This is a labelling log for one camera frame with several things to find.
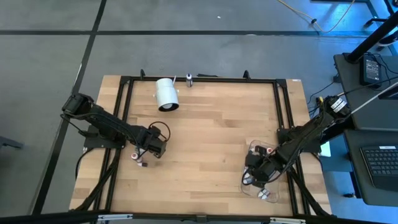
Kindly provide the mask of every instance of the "black desk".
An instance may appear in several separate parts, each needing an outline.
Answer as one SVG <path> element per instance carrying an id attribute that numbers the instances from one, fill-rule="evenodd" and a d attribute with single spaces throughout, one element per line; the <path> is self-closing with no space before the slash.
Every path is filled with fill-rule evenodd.
<path id="1" fill-rule="evenodd" d="M 368 205 L 398 206 L 398 192 L 373 187 L 359 148 L 362 146 L 398 145 L 397 132 L 344 131 L 347 148 L 351 156 L 358 187 Z"/>
<path id="2" fill-rule="evenodd" d="M 398 72 L 398 56 L 382 56 L 382 58 L 392 71 Z M 334 59 L 344 91 L 347 92 L 361 87 L 359 84 L 359 64 L 348 63 L 344 55 L 335 55 Z M 391 72 L 388 74 L 390 78 L 398 76 Z M 382 68 L 382 78 L 387 79 L 384 68 Z M 388 82 L 385 82 L 381 89 L 387 86 Z M 346 99 L 351 109 L 354 110 L 378 93 L 378 91 L 374 91 L 370 88 L 363 88 L 348 93 Z M 355 129 L 398 131 L 398 100 L 375 99 L 351 117 Z"/>

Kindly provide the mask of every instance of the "wooden table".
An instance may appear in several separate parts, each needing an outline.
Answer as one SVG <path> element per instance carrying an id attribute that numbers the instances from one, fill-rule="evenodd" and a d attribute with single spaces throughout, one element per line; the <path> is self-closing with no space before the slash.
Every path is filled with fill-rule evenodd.
<path id="1" fill-rule="evenodd" d="M 104 76 L 97 104 L 112 113 L 120 76 Z M 295 125 L 309 120 L 300 80 L 287 80 Z M 162 158 L 147 153 L 149 167 L 139 167 L 128 144 L 121 153 L 113 212 L 178 213 L 212 215 L 292 215 L 286 176 L 281 177 L 280 199 L 269 203 L 240 191 L 244 157 L 254 139 L 277 145 L 279 127 L 271 84 L 195 82 L 186 87 L 176 82 L 180 108 L 157 111 L 154 82 L 135 81 L 129 109 L 129 124 L 148 126 L 166 122 L 172 135 Z M 124 105 L 125 94 L 121 105 Z M 284 121 L 287 122 L 283 97 Z M 158 126 L 163 133 L 167 130 Z M 81 161 L 70 208 L 79 206 L 100 176 L 104 149 L 95 149 Z M 327 212 L 330 205 L 319 162 L 302 153 L 305 183 Z M 100 208 L 107 193 L 104 188 Z M 295 189 L 298 209 L 303 212 L 300 191 Z"/>

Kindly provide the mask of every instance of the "gray floor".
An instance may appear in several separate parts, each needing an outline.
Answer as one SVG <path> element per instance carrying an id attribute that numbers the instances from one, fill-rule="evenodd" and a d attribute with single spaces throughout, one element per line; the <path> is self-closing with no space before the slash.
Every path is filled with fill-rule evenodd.
<path id="1" fill-rule="evenodd" d="M 373 2 L 380 16 L 386 16 L 383 3 Z M 311 1 L 289 3 L 317 17 L 325 29 L 348 7 Z M 99 0 L 1 1 L 0 29 L 90 30 L 99 4 Z M 337 30 L 362 30 L 370 17 L 365 4 L 355 4 Z M 109 0 L 99 29 L 313 30 L 276 0 Z M 8 147 L 0 151 L 2 217 L 29 212 L 60 122 L 60 108 L 73 86 L 87 41 L 87 36 L 0 36 L 0 136 L 25 144 L 20 151 Z M 148 75 L 182 76 L 190 72 L 224 77 L 241 77 L 249 70 L 256 78 L 302 79 L 309 97 L 336 74 L 333 55 L 349 52 L 361 41 L 363 38 L 293 36 L 97 36 L 81 92 L 96 98 L 103 75 L 138 75 L 141 68 Z M 381 53 L 390 55 L 388 49 Z M 322 95 L 341 91 L 334 84 Z M 82 144 L 83 138 L 69 129 L 44 212 L 68 209 Z M 398 222 L 393 215 L 398 213 L 396 208 L 372 207 L 361 200 L 343 198 L 342 194 L 352 191 L 349 176 L 324 176 L 335 215 Z"/>

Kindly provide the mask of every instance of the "keyboard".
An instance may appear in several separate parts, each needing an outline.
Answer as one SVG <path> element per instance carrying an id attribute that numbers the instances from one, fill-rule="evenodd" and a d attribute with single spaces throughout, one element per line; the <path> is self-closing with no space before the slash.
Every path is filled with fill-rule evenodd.
<path id="1" fill-rule="evenodd" d="M 398 146 L 362 147 L 361 153 L 373 186 L 398 191 Z"/>

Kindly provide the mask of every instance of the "white cylinder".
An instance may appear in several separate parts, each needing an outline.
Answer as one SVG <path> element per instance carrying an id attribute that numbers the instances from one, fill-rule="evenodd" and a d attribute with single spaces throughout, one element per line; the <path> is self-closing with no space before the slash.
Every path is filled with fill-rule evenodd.
<path id="1" fill-rule="evenodd" d="M 173 111 L 179 107 L 173 80 L 169 78 L 161 78 L 156 81 L 155 96 L 159 111 Z"/>

